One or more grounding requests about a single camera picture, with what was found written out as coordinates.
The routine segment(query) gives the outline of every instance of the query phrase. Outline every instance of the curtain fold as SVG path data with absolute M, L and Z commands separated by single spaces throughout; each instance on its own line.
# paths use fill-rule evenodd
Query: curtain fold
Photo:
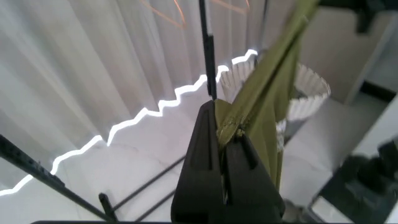
M 182 22 L 173 0 L 146 2 Z M 51 170 L 57 156 L 175 100 L 205 73 L 198 1 L 177 2 L 184 29 L 140 0 L 0 0 L 0 134 Z M 207 2 L 217 65 L 260 46 L 265 1 L 249 3 L 241 14 Z M 24 175 L 0 160 L 0 190 Z

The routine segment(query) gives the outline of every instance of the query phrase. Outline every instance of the white floor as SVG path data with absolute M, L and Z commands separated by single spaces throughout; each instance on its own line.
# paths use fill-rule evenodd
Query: white floor
M 182 104 L 164 109 L 161 118 L 145 117 L 135 126 L 120 130 L 110 147 L 102 142 L 82 156 L 62 163 L 57 173 L 68 188 L 100 210 L 98 194 L 115 204 L 185 154 L 198 109 L 210 98 L 206 86 L 183 96 Z M 320 189 L 373 124 L 386 104 L 359 95 L 352 106 L 327 101 L 285 149 L 280 193 L 305 205 Z M 120 220 L 135 220 L 172 191 L 181 166 L 166 174 L 117 211 Z M 168 200 L 144 221 L 170 221 Z M 1 223 L 37 220 L 99 220 L 33 180 L 14 195 L 0 197 Z

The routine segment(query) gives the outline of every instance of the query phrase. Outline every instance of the white plastic basket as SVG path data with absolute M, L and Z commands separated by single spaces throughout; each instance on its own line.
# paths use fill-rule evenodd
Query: white plastic basket
M 290 101 L 287 121 L 309 118 L 330 96 L 329 84 L 322 77 L 304 65 L 298 64 L 297 66 L 294 85 L 296 90 L 305 96 Z M 221 86 L 227 102 L 232 103 L 234 101 L 243 83 L 253 70 L 254 60 L 248 60 L 233 65 L 228 72 L 221 73 Z

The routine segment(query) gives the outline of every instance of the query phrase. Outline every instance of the baseboard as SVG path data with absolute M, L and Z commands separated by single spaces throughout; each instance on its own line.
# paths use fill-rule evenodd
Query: baseboard
M 362 93 L 371 95 L 379 100 L 382 100 L 382 101 L 385 101 L 388 103 L 390 103 L 392 101 L 392 99 L 394 99 L 394 97 L 397 94 L 396 92 L 393 92 L 393 91 L 383 88 L 381 86 L 369 83 L 367 81 L 365 81 L 362 84 L 360 91 Z

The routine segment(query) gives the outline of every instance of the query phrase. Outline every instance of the olive green fabric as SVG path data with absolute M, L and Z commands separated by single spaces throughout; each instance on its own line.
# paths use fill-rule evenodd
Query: olive green fabric
M 282 35 L 258 63 L 234 102 L 215 101 L 220 148 L 225 147 L 241 125 L 277 188 L 282 152 L 277 151 L 275 124 L 286 117 L 294 92 L 300 36 L 317 3 L 317 0 L 297 1 Z

